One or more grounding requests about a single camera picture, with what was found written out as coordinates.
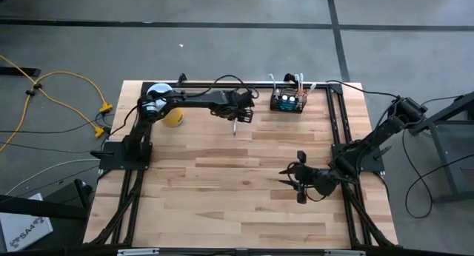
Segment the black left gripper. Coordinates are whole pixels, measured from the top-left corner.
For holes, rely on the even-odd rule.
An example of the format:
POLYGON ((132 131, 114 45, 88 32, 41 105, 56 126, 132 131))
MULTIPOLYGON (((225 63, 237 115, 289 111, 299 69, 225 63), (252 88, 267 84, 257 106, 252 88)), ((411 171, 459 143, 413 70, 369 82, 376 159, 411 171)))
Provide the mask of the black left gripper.
POLYGON ((253 120, 254 107, 253 94, 251 91, 237 93, 235 91, 215 91, 211 93, 214 104, 210 107, 212 115, 220 118, 234 118, 237 122, 250 124, 253 120))

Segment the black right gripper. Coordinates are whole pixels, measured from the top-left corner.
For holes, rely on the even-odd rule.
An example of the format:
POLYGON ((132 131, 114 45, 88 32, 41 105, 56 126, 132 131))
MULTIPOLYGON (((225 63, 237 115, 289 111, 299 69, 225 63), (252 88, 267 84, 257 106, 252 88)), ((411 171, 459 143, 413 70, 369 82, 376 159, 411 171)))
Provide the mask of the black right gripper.
MULTIPOLYGON (((290 162, 286 169, 279 172, 282 175, 296 174, 307 168, 307 154, 297 151, 297 161, 290 162)), ((280 183, 291 186, 296 191, 296 200, 300 204, 307 203, 306 188, 292 180, 279 180, 280 183)), ((331 195, 338 186, 338 176, 333 169, 311 169, 309 185, 314 187, 318 194, 322 196, 331 195)))

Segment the yellow cylindrical can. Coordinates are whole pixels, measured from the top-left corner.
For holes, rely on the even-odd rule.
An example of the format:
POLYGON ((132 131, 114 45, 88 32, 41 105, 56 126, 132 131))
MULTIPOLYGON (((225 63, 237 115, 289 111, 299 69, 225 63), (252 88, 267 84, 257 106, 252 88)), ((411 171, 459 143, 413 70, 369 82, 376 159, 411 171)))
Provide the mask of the yellow cylindrical can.
MULTIPOLYGON (((173 88, 169 84, 156 83, 147 90, 147 95, 155 98, 156 94, 165 93, 171 90, 173 90, 173 88)), ((167 102, 164 99, 158 99, 154 102, 154 106, 159 112, 163 112, 166 103, 167 102)), ((161 119, 161 122, 167 127, 178 127, 183 120, 184 110, 182 108, 175 108, 166 112, 164 117, 161 119)))

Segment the black metal cart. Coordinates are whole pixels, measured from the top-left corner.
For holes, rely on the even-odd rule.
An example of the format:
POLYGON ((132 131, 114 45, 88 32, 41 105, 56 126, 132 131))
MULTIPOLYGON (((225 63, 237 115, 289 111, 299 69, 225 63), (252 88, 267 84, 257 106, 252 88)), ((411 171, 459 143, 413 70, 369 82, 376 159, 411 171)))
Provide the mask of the black metal cart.
POLYGON ((411 135, 428 130, 441 161, 450 192, 434 198, 434 203, 474 199, 474 92, 454 98, 439 112, 410 129, 411 135))

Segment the black floor bar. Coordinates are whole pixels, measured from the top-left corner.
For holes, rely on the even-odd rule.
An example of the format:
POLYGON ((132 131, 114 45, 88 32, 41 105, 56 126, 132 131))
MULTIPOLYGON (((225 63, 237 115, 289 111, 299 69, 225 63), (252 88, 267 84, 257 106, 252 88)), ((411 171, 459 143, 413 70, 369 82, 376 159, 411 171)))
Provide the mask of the black floor bar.
POLYGON ((39 77, 41 74, 41 70, 38 68, 29 67, 20 67, 19 69, 17 69, 15 67, 0 66, 0 75, 23 76, 24 73, 30 77, 39 77))

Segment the black stand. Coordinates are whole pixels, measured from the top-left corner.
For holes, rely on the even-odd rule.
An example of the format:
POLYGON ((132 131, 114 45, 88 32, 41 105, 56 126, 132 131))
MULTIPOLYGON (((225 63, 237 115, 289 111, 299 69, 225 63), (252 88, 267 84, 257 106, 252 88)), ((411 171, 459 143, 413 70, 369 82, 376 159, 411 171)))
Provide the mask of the black stand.
POLYGON ((38 201, 29 198, 0 195, 0 212, 61 219, 88 219, 92 186, 75 179, 73 182, 38 201))

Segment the white printed box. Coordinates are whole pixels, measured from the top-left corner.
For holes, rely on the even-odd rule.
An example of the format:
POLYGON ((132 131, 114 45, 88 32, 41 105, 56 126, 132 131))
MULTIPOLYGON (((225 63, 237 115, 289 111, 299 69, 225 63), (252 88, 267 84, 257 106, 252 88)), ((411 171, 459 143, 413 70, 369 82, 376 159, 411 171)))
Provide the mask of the white printed box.
POLYGON ((53 233, 51 219, 35 212, 41 201, 39 193, 27 199, 0 198, 0 232, 6 252, 19 252, 53 233))

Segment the silver bracket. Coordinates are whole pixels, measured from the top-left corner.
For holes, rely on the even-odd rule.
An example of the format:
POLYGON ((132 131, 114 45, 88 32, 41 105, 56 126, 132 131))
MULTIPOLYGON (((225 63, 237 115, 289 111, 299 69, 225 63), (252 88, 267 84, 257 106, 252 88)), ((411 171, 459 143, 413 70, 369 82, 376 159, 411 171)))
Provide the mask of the silver bracket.
POLYGON ((134 249, 120 249, 116 256, 159 256, 160 250, 158 248, 134 248, 134 249))
POLYGON ((366 256, 366 252, 346 249, 325 250, 324 256, 366 256))

